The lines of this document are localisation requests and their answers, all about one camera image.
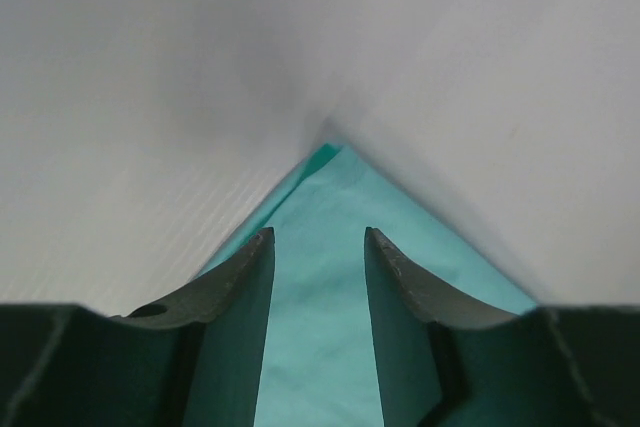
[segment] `blue-green fabric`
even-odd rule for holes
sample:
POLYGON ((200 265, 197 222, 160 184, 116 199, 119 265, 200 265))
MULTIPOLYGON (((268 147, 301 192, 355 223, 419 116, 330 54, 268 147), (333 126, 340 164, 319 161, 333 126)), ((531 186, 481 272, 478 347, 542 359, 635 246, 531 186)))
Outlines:
POLYGON ((516 313, 534 306, 349 148, 316 153, 207 268, 263 225, 275 229, 276 273, 257 427, 382 426, 364 278, 367 226, 474 297, 516 313))

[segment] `black plastic part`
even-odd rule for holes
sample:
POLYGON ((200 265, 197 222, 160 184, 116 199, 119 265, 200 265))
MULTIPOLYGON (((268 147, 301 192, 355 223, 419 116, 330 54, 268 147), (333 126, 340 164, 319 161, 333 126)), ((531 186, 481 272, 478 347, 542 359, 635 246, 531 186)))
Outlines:
POLYGON ((640 425, 640 311, 523 317, 458 291, 367 229, 365 267, 389 427, 640 425))
POLYGON ((263 229, 129 317, 0 306, 0 426, 253 425, 273 274, 263 229))

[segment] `teal cloth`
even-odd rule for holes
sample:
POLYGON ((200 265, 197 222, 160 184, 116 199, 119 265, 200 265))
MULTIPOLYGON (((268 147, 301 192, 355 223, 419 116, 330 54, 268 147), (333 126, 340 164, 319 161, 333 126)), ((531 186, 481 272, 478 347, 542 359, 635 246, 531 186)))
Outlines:
POLYGON ((255 230, 276 233, 256 427, 382 426, 364 278, 367 226, 468 294, 522 313, 534 302, 349 148, 324 146, 205 271, 255 230))

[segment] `white surface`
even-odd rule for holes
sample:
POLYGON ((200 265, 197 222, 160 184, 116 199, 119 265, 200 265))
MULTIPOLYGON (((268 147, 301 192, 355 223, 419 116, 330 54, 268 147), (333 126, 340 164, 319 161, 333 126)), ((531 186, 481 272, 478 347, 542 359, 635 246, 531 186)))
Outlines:
POLYGON ((541 299, 638 301, 638 5, 0 0, 0 298, 172 290, 330 115, 541 299))

